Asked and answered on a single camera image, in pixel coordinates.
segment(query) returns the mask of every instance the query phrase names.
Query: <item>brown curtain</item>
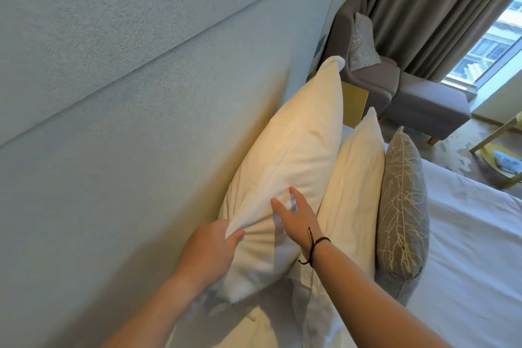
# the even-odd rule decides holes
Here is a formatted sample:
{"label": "brown curtain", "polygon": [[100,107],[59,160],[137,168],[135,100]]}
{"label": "brown curtain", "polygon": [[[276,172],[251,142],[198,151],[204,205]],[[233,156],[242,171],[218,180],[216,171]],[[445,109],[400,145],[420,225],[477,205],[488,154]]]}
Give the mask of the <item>brown curtain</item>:
{"label": "brown curtain", "polygon": [[377,51],[406,72],[442,80],[512,0],[368,0]]}

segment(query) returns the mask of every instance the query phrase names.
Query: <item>mattress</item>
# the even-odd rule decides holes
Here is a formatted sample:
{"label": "mattress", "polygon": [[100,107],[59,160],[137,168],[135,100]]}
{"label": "mattress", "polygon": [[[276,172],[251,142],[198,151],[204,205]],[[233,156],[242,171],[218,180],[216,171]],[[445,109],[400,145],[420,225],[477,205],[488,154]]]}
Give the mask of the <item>mattress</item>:
{"label": "mattress", "polygon": [[[351,128],[343,127],[343,141]],[[522,201],[423,161],[427,264],[408,310],[455,347],[522,345]],[[170,347],[298,348],[292,286],[283,279],[176,327]]]}

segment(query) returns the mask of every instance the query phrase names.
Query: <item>magazine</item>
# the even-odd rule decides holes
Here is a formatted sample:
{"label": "magazine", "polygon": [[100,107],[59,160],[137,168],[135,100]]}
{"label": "magazine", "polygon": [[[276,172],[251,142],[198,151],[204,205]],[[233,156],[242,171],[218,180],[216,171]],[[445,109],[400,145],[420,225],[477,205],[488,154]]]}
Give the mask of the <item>magazine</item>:
{"label": "magazine", "polygon": [[505,172],[514,173],[515,175],[522,172],[522,160],[518,160],[506,153],[499,152],[498,150],[495,150],[493,155],[499,169]]}

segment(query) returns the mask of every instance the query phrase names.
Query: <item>gray pillow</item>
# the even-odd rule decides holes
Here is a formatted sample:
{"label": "gray pillow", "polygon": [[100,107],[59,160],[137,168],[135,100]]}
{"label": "gray pillow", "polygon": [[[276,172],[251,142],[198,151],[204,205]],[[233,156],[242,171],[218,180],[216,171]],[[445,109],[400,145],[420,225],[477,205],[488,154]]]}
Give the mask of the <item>gray pillow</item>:
{"label": "gray pillow", "polygon": [[381,58],[373,45],[372,21],[365,15],[356,13],[352,43],[348,53],[348,68],[351,72],[381,63]]}
{"label": "gray pillow", "polygon": [[429,239],[421,156],[400,127],[386,151],[377,217],[375,282],[404,306],[419,283]]}

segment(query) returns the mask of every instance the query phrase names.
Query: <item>pillowcase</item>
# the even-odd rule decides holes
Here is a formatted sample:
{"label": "pillowcase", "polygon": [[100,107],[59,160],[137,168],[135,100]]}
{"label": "pillowcase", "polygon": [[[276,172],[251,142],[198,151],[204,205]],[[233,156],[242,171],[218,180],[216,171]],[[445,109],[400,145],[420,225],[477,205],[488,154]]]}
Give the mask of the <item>pillowcase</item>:
{"label": "pillowcase", "polygon": [[276,197],[290,208],[289,186],[302,192],[317,211],[337,157],[343,127],[341,57],[330,57],[317,74],[272,117],[249,150],[226,193],[219,213],[246,235],[232,266],[214,287],[220,301],[235,303],[285,275],[300,248],[272,213]]}
{"label": "pillowcase", "polygon": [[421,156],[400,127],[386,151],[377,221],[375,282],[404,306],[419,283],[429,239]]}
{"label": "pillowcase", "polygon": [[[384,158],[384,140],[372,107],[341,146],[317,214],[323,234],[372,279]],[[303,347],[355,347],[315,271],[296,263],[289,277]]]}
{"label": "pillowcase", "polygon": [[356,13],[350,52],[348,53],[348,68],[351,72],[381,63],[381,57],[375,51],[373,44],[372,21],[365,15]]}

